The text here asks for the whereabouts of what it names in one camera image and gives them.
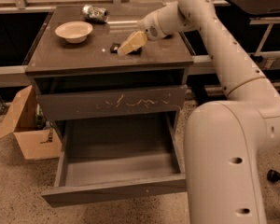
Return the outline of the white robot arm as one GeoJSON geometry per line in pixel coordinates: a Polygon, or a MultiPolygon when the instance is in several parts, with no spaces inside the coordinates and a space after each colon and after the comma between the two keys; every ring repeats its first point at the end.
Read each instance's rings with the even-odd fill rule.
{"type": "Polygon", "coordinates": [[[190,224],[267,224],[257,156],[280,144],[280,94],[217,17],[212,0],[176,0],[137,26],[120,55],[197,30],[226,96],[198,106],[185,126],[190,224]]]}

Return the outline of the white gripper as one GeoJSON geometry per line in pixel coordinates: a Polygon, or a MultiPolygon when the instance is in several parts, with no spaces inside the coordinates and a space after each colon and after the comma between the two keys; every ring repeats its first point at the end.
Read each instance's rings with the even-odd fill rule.
{"type": "Polygon", "coordinates": [[[147,14],[142,20],[138,21],[137,26],[141,31],[130,34],[118,48],[118,55],[127,55],[142,48],[147,40],[156,41],[164,38],[164,32],[161,30],[156,11],[147,14]]]}

